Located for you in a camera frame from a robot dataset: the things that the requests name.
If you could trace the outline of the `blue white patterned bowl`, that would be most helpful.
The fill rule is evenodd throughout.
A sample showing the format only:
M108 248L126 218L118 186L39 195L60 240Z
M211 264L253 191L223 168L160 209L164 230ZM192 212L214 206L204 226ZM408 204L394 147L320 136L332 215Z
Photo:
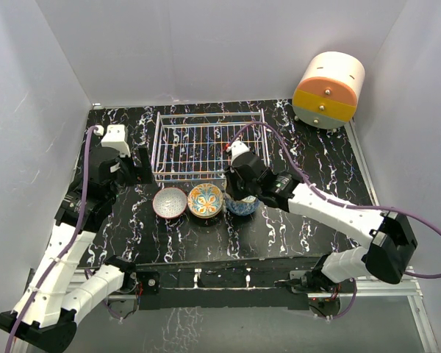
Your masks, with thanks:
M226 198L226 209L238 216L247 216L254 213L259 207L259 199L254 196L245 197L242 200Z

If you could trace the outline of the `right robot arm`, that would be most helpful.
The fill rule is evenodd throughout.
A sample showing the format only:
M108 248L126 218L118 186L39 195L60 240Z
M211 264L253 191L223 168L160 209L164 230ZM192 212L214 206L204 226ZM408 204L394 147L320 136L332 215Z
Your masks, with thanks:
M318 221L355 240L355 249L323 255L314 268L283 286L328 292L339 283L373 276L398 284L417 248L408 218L395 211L359 210L335 196L319 196L304 178L283 171L275 174L247 145L237 141L228 149L226 192L235 201L248 196L268 207Z

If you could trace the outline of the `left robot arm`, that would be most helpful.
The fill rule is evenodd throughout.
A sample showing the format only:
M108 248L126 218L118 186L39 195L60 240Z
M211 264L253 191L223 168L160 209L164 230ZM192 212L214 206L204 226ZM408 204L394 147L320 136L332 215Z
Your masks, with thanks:
M23 296L0 313L0 329L45 352L64 352L78 324L111 293L130 293L136 265L120 256L105 260L74 290L68 286L82 255L112 212L118 192L154 181L148 149L122 157L114 148L85 149L82 172L69 185L55 215L47 248Z

